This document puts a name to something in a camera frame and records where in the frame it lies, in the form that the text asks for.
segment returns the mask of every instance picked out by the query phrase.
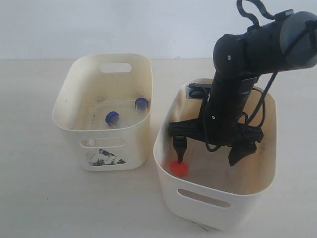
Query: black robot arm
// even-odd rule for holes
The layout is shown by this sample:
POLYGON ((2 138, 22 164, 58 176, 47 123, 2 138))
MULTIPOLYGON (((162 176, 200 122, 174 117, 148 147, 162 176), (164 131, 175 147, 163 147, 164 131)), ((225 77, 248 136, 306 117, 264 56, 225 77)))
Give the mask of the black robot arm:
POLYGON ((245 156, 256 152, 256 142, 264 137, 261 126, 249 126, 276 78, 282 71, 310 68, 317 64, 317 16, 301 11, 284 11, 269 14, 259 0, 253 2, 261 14, 273 22, 260 26, 257 18, 246 13, 242 0, 237 1, 240 14, 249 18, 253 26, 242 35, 226 34, 214 48, 213 62, 216 73, 211 85, 189 85, 201 98, 202 104, 198 118, 171 122, 168 133, 173 137, 173 145, 182 162, 187 148, 186 138, 206 144, 210 152, 221 146, 232 147, 229 162, 234 166, 245 156), (263 74, 273 73, 260 101, 248 116, 243 112, 254 84, 263 74), (241 116, 245 123, 239 123, 241 116))

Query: handle cutout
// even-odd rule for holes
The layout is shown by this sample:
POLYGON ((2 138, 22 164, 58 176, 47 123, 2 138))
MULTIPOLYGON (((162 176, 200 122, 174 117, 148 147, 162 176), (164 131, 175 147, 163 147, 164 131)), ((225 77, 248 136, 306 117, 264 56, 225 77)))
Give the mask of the handle cutout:
POLYGON ((105 138, 81 140, 80 144, 85 148, 113 148, 122 147, 125 141, 122 138, 105 138))
POLYGON ((194 193, 185 189, 178 189, 177 190, 181 195, 185 196, 185 197, 189 197, 201 202, 205 202, 214 206, 218 206, 218 207, 223 207, 223 208, 228 208, 231 207, 231 204, 222 200, 218 200, 215 198, 211 198, 211 197, 207 197, 198 193, 194 193))
POLYGON ((100 70, 102 73, 128 73, 132 66, 129 63, 102 63, 100 70))

